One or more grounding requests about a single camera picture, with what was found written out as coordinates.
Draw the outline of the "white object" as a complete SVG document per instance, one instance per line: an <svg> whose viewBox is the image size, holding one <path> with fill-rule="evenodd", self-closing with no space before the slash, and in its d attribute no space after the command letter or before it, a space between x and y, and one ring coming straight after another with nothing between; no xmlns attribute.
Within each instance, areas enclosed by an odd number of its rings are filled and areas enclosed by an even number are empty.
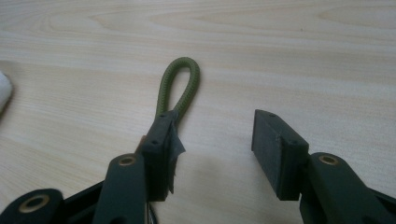
<svg viewBox="0 0 396 224"><path fill-rule="evenodd" d="M9 78L0 71L0 113L11 97L13 86Z"/></svg>

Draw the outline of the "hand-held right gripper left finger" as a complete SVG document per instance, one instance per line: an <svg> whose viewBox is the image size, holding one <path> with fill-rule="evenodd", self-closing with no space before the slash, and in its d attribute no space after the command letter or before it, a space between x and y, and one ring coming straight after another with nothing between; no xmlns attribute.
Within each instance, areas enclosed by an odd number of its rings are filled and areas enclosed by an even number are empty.
<svg viewBox="0 0 396 224"><path fill-rule="evenodd" d="M177 158L185 151L178 135L178 113L157 117L134 153L113 159L96 204L92 224L151 224L151 202L174 190Z"/></svg>

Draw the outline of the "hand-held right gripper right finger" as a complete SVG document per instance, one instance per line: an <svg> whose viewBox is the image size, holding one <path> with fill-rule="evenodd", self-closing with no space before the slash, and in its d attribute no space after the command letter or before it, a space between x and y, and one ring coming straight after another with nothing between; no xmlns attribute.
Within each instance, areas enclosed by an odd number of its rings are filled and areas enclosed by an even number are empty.
<svg viewBox="0 0 396 224"><path fill-rule="evenodd" d="M348 163L309 144L281 117L257 109L251 150L281 201L304 224L396 224L396 199L368 188Z"/></svg>

